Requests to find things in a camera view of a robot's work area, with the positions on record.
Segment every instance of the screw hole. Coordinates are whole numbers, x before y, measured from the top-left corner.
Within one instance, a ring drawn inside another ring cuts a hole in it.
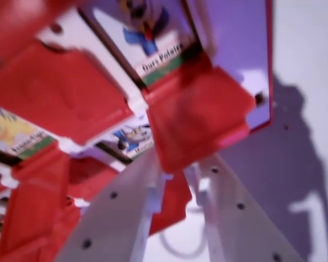
[[[51,31],[53,31],[55,34],[63,34],[63,28],[61,25],[59,25],[58,23],[53,23],[50,26]]]
[[[255,95],[255,102],[256,106],[262,105],[265,102],[265,97],[262,92]]]
[[[278,253],[274,253],[272,255],[273,261],[275,262],[281,262],[282,261],[282,257],[278,254]]]
[[[91,239],[85,239],[83,242],[83,249],[88,249],[91,247],[91,245],[92,245]]]
[[[219,172],[219,169],[215,166],[212,167],[212,172],[217,174]]]
[[[117,192],[111,192],[111,194],[110,194],[111,199],[115,199],[117,196],[118,196]]]
[[[245,205],[243,203],[238,203],[237,208],[240,210],[243,210],[243,209],[245,209]]]

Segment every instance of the cartoon character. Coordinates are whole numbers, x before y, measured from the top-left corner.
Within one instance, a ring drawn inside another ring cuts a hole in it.
[[[131,26],[124,28],[125,40],[129,44],[141,44],[150,56],[158,51],[155,38],[169,23],[168,11],[157,0],[117,0]]]
[[[114,133],[118,137],[118,148],[120,150],[127,149],[126,152],[137,148],[139,143],[146,141],[152,137],[152,131],[149,125],[138,127],[125,126],[121,130]]]
[[[30,134],[35,127],[0,108],[0,141],[12,146],[18,134]]]

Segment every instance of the card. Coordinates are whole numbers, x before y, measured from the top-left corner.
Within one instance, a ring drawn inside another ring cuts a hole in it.
[[[147,115],[134,117],[118,130],[106,134],[103,143],[117,154],[134,160],[141,153],[154,146]]]
[[[201,51],[179,0],[91,0],[81,12],[130,75],[145,85]]]
[[[0,151],[26,159],[53,141],[40,128],[0,108]]]

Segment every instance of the blue character illustration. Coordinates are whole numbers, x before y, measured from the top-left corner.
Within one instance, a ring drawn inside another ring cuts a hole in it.
[[[149,125],[143,126],[124,126],[117,132],[113,133],[118,137],[118,148],[130,152],[137,148],[140,142],[146,141],[152,137],[152,131]]]
[[[124,28],[129,44],[140,44],[147,56],[158,51],[155,38],[169,23],[168,11],[157,0],[117,0],[120,9],[130,16],[131,29]]]

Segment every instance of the green stripe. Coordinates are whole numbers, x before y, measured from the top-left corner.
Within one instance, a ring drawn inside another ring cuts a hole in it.
[[[54,141],[55,141],[55,139],[53,139],[50,136],[47,136],[46,138],[44,138],[40,142],[36,143],[32,147],[30,147],[27,150],[20,153],[18,155],[18,157],[21,158],[21,159],[27,159],[28,157],[31,157],[32,155],[34,155],[35,153],[37,153],[41,149],[45,148],[46,146],[50,145]]]
[[[142,78],[143,82],[145,83],[146,86],[153,84],[155,81],[161,79],[166,74],[180,67],[187,60],[196,57],[201,51],[202,48],[200,45],[198,44],[192,45],[191,47],[183,51],[179,56],[170,60],[170,62],[168,62],[163,67],[153,71],[152,73]]]

